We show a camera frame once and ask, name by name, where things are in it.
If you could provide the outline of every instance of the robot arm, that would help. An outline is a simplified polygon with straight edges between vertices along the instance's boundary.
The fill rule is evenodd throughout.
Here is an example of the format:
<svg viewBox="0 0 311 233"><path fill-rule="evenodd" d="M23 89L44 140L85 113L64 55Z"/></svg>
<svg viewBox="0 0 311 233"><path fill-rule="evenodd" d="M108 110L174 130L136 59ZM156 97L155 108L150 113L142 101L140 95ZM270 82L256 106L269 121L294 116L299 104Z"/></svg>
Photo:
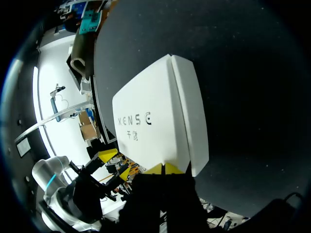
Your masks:
<svg viewBox="0 0 311 233"><path fill-rule="evenodd" d="M49 203L52 195L60 187L66 187L66 181L60 179L63 171L69 168L66 156L57 156L47 160L38 161L32 170L32 175L44 191L44 200Z"/></svg>

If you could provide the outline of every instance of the desk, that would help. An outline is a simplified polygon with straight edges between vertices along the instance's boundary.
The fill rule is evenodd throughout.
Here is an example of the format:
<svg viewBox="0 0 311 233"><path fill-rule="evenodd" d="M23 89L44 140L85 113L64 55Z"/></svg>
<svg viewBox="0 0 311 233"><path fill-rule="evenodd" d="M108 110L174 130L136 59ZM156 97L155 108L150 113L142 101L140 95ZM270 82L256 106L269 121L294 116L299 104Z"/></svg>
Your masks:
<svg viewBox="0 0 311 233"><path fill-rule="evenodd" d="M121 1L99 33L97 103L114 134L112 97L165 54L192 60L210 161L200 197L252 216L303 193L311 172L310 73L295 39L254 1Z"/></svg>

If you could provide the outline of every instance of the black cable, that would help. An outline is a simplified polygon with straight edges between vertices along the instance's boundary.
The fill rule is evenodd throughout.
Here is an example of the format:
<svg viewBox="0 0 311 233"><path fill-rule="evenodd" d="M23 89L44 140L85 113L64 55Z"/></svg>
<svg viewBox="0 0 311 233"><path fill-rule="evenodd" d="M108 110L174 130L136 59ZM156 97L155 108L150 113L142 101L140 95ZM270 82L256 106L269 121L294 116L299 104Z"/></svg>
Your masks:
<svg viewBox="0 0 311 233"><path fill-rule="evenodd" d="M286 198L284 198L284 201L287 201L289 198L291 198L292 196L296 196L298 198L300 198L301 200L303 200L303 196L300 193L297 192L292 192L291 194L289 194Z"/></svg>
<svg viewBox="0 0 311 233"><path fill-rule="evenodd" d="M220 221L219 221L217 227L219 227L219 225L220 225L220 223L222 222L222 220L224 219L224 217L225 217L225 215L222 217L222 219L220 219Z"/></svg>

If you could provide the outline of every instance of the cable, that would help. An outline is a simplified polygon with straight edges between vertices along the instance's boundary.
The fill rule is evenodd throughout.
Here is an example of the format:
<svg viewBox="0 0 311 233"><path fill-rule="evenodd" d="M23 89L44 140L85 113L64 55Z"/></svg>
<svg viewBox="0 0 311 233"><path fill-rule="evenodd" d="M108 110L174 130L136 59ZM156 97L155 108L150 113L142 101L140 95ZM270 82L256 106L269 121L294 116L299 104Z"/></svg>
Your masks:
<svg viewBox="0 0 311 233"><path fill-rule="evenodd" d="M303 200L303 196L300 193L297 192L292 192L291 194L289 194L286 198L284 198L284 201L287 201L289 198L291 198L292 196L296 196L298 198L300 198L301 200Z"/></svg>
<svg viewBox="0 0 311 233"><path fill-rule="evenodd" d="M222 222L222 220L224 219L224 217L225 217L225 215L222 217L222 219L220 219L220 221L219 221L217 227L219 227L219 225L220 225L220 223Z"/></svg>
<svg viewBox="0 0 311 233"><path fill-rule="evenodd" d="M100 181L98 181L98 182L101 182L101 181L103 181L103 180L105 180L105 179L107 179L107 178L109 178L109 177L111 177L111 176L113 176L113 174L112 175L110 175L110 176L107 176L107 177L105 177L105 178L103 178L103 179L101 179Z"/></svg>
<svg viewBox="0 0 311 233"><path fill-rule="evenodd" d="M62 98L61 101L66 101L66 102L67 102L67 107L66 107L66 108L69 107L69 102L68 102L68 100L64 100L64 99L63 99L63 96L62 96L61 94L57 94L57 95L55 95L55 96L60 96L60 97Z"/></svg>

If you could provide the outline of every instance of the brown cardboard box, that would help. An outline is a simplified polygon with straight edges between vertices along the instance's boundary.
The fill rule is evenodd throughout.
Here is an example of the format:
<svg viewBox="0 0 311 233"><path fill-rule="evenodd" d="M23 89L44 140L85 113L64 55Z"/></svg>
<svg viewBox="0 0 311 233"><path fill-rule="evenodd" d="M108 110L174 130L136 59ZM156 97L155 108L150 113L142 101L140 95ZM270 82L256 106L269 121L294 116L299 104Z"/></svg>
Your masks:
<svg viewBox="0 0 311 233"><path fill-rule="evenodd" d="M88 118L87 112L83 111L79 114L80 119L80 130L84 140L88 140L94 137L98 137L98 129L94 126L94 124Z"/></svg>

